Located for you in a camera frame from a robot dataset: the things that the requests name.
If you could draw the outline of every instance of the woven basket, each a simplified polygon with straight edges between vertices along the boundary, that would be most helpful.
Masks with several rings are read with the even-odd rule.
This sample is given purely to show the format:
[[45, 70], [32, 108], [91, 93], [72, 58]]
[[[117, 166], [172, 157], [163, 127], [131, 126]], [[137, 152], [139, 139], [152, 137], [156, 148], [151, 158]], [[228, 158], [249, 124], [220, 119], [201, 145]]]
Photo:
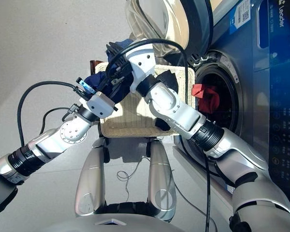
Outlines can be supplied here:
[[[108, 63], [101, 63], [96, 66], [96, 72], [105, 71]], [[185, 68], [166, 65], [156, 65], [155, 76], [170, 70], [175, 73], [178, 82], [178, 95], [180, 100], [185, 101]], [[192, 89], [195, 84], [194, 71], [188, 69], [188, 88]], [[195, 108], [195, 98], [189, 94], [188, 104]], [[173, 130], [162, 131], [155, 126], [156, 117], [149, 110], [147, 103], [139, 93], [129, 93], [124, 100], [116, 104], [118, 111], [107, 118], [100, 119], [101, 132], [105, 137], [156, 137], [176, 135]]]

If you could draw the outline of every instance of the wire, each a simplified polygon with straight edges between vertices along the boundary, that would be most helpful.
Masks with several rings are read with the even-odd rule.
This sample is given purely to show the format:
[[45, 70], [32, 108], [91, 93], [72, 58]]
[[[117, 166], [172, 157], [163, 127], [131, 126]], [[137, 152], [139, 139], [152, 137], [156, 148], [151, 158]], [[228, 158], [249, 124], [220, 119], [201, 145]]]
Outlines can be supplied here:
[[19, 138], [20, 138], [20, 143], [21, 146], [25, 145], [25, 141], [24, 141], [24, 134], [23, 134], [23, 129], [22, 129], [22, 125], [21, 125], [21, 110], [24, 104], [24, 101], [26, 99], [26, 96], [36, 87], [39, 86], [44, 86], [44, 85], [61, 85], [61, 86], [67, 86], [72, 88], [74, 91], [77, 90], [77, 87], [70, 84], [70, 83], [66, 83], [66, 82], [62, 82], [62, 81], [42, 81], [42, 82], [38, 82], [32, 86], [30, 86], [23, 94], [23, 96], [21, 97], [21, 99], [19, 100], [19, 104], [18, 104], [18, 109], [17, 109], [17, 126], [18, 126], [18, 132], [19, 132]]
[[[108, 63], [107, 67], [106, 67], [106, 70], [105, 70], [105, 76], [106, 78], [102, 81], [102, 83], [98, 86], [98, 89], [101, 89], [108, 80], [111, 79], [111, 76], [110, 76], [110, 71], [111, 71], [111, 67], [117, 62], [117, 60], [119, 58], [121, 58], [123, 55], [125, 55], [127, 52], [137, 48], [137, 47], [140, 47], [140, 46], [143, 46], [143, 45], [146, 45], [146, 44], [167, 44], [167, 45], [170, 45], [170, 46], [174, 46], [176, 47], [183, 59], [184, 59], [184, 66], [185, 66], [185, 77], [186, 77], [186, 92], [188, 90], [188, 60], [187, 60], [187, 55], [185, 53], [185, 50], [183, 49], [183, 47], [181, 45], [179, 45], [178, 43], [175, 43], [173, 41], [170, 41], [170, 40], [164, 40], [164, 39], [147, 39], [147, 40], [142, 40], [142, 41], [138, 41], [138, 42], [135, 42], [131, 45], [129, 45], [128, 47], [126, 47], [125, 49], [121, 50], [117, 55], [115, 55], [113, 57], [113, 59]], [[186, 104], [188, 103], [188, 95], [186, 94]]]
[[[200, 164], [198, 161], [196, 161], [194, 158], [191, 157], [191, 155], [189, 154], [189, 152], [187, 151], [187, 149], [186, 149], [186, 147], [185, 147], [185, 145], [184, 145], [183, 138], [182, 138], [181, 135], [179, 136], [179, 140], [180, 140], [180, 143], [181, 143], [181, 145], [182, 145], [182, 147], [183, 147], [183, 150], [184, 150], [185, 154], [187, 155], [187, 157], [188, 157], [192, 162], [194, 162], [196, 165], [198, 165], [200, 168], [202, 168], [204, 171], [206, 171], [206, 168], [205, 168], [202, 164]], [[215, 173], [215, 172], [209, 171], [209, 173], [210, 173], [211, 175], [213, 175], [213, 176], [220, 177], [220, 175], [218, 175], [218, 174]]]
[[209, 176], [209, 167], [206, 154], [204, 154], [205, 166], [206, 166], [206, 179], [207, 179], [207, 206], [206, 206], [206, 223], [205, 232], [209, 231], [209, 219], [210, 219], [210, 209], [211, 209], [211, 179]]
[[116, 174], [118, 180], [120, 180], [120, 181], [122, 181], [122, 182], [126, 182], [126, 192], [127, 192], [127, 195], [128, 195], [128, 196], [127, 196], [127, 199], [126, 199], [126, 202], [127, 202], [128, 199], [129, 199], [129, 190], [128, 190], [128, 183], [129, 183], [129, 180], [130, 180], [131, 177], [135, 174], [137, 168], [139, 167], [139, 165], [140, 165], [140, 163], [141, 163], [141, 161], [142, 161], [143, 159], [146, 159], [146, 160], [150, 161], [149, 158], [147, 158], [147, 157], [142, 157], [142, 158], [138, 161], [138, 163], [137, 163], [137, 165], [136, 165], [134, 171], [133, 171], [130, 175], [128, 175], [128, 173], [125, 172], [125, 171], [118, 171], [117, 174]]
[[[175, 184], [175, 188], [176, 188], [176, 190], [178, 191], [178, 193], [182, 196], [182, 198], [191, 206], [191, 207], [193, 207], [194, 209], [196, 209], [199, 213], [201, 213], [203, 216], [206, 216], [206, 213], [205, 212], [203, 212], [201, 209], [199, 209], [198, 207], [196, 207], [194, 204], [192, 204], [184, 195], [183, 195], [183, 193], [179, 190], [179, 188], [178, 188], [178, 186], [177, 186], [177, 184], [174, 182], [174, 184]], [[216, 223], [215, 223], [215, 221], [210, 217], [209, 218], [211, 221], [212, 221], [212, 223], [213, 223], [213, 225], [214, 225], [214, 227], [215, 227], [215, 232], [218, 232], [218, 229], [217, 229], [217, 225], [216, 225]]]
[[[137, 163], [137, 165], [136, 165], [134, 171], [133, 171], [130, 175], [128, 175], [128, 173], [125, 172], [125, 171], [118, 171], [117, 174], [116, 174], [117, 179], [118, 179], [119, 181], [126, 182], [126, 192], [127, 192], [127, 194], [128, 194], [127, 199], [126, 199], [126, 202], [127, 202], [128, 199], [129, 199], [129, 190], [128, 190], [128, 183], [129, 183], [129, 180], [130, 180], [131, 177], [135, 174], [137, 168], [139, 167], [139, 165], [140, 165], [140, 163], [141, 163], [141, 161], [142, 161], [143, 159], [146, 159], [146, 160], [150, 161], [149, 158], [147, 158], [147, 157], [142, 157], [142, 158], [138, 161], [138, 163]], [[190, 201], [189, 201], [189, 200], [188, 200], [188, 199], [183, 195], [183, 193], [179, 190], [179, 188], [178, 188], [177, 184], [175, 183], [175, 181], [174, 181], [174, 184], [175, 184], [175, 188], [177, 189], [178, 193], [182, 196], [182, 198], [183, 198], [183, 199], [184, 199], [184, 200], [185, 200], [185, 201], [186, 201], [190, 206], [192, 206], [194, 209], [196, 209], [196, 210], [197, 210], [198, 212], [200, 212], [202, 215], [204, 215], [204, 216], [207, 215], [205, 212], [203, 212], [203, 211], [202, 211], [201, 209], [199, 209], [197, 206], [195, 206], [194, 204], [192, 204], [192, 203], [191, 203], [191, 202], [190, 202]], [[218, 232], [218, 230], [217, 230], [217, 225], [216, 225], [215, 221], [214, 221], [211, 217], [209, 217], [209, 220], [212, 221], [212, 223], [213, 223], [213, 225], [214, 225], [214, 227], [215, 227], [215, 232]]]
[[51, 109], [49, 111], [47, 111], [45, 113], [45, 115], [43, 116], [43, 120], [42, 120], [42, 128], [41, 128], [41, 131], [40, 131], [40, 134], [43, 134], [44, 132], [44, 129], [45, 129], [45, 121], [46, 121], [46, 116], [49, 115], [51, 112], [55, 111], [55, 110], [69, 110], [70, 108], [68, 107], [58, 107], [58, 108], [54, 108], [54, 109]]

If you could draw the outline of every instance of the button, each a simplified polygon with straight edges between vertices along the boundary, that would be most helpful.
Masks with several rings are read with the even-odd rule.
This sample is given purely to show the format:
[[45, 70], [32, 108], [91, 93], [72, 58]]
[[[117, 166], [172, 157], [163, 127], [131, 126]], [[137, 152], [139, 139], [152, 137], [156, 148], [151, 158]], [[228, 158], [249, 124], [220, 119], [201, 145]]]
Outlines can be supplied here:
[[273, 162], [273, 164], [278, 165], [279, 164], [279, 159], [277, 159], [276, 157], [273, 157], [272, 158], [272, 162]]
[[281, 102], [280, 101], [275, 101], [274, 102], [274, 107], [280, 107], [281, 106]]
[[280, 152], [279, 148], [277, 146], [273, 146], [273, 152], [275, 154], [278, 154]]
[[273, 113], [273, 118], [274, 119], [280, 119], [280, 113], [279, 112], [274, 112]]
[[280, 137], [278, 135], [274, 135], [273, 136], [273, 140], [275, 143], [279, 143], [280, 142]]
[[279, 170], [277, 170], [277, 169], [273, 169], [272, 173], [274, 176], [279, 176]]
[[277, 123], [275, 123], [275, 124], [273, 125], [273, 129], [274, 129], [275, 131], [280, 131], [280, 125], [277, 124]]

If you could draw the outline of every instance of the laundry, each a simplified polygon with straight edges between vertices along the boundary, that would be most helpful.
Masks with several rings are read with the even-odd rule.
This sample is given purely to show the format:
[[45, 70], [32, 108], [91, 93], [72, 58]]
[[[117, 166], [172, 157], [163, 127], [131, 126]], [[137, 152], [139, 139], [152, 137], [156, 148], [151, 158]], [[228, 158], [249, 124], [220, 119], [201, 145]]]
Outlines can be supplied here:
[[216, 90], [216, 86], [209, 86], [205, 84], [195, 84], [192, 86], [192, 96], [199, 99], [199, 111], [212, 114], [218, 109], [220, 98]]

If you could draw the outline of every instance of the blue washing machine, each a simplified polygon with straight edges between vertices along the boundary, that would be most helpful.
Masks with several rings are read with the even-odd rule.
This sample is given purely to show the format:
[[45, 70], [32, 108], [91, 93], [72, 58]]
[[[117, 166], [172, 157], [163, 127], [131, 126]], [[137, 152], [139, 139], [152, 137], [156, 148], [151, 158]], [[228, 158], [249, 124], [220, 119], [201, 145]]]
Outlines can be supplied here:
[[[203, 113], [260, 151], [290, 200], [290, 0], [223, 0], [214, 16], [207, 0], [131, 2], [137, 3], [126, 11], [134, 36], [185, 48], [196, 83], [219, 94], [218, 109]], [[180, 60], [171, 48], [156, 48], [169, 63]], [[175, 144], [183, 150], [178, 138]], [[201, 151], [184, 146], [203, 163]]]

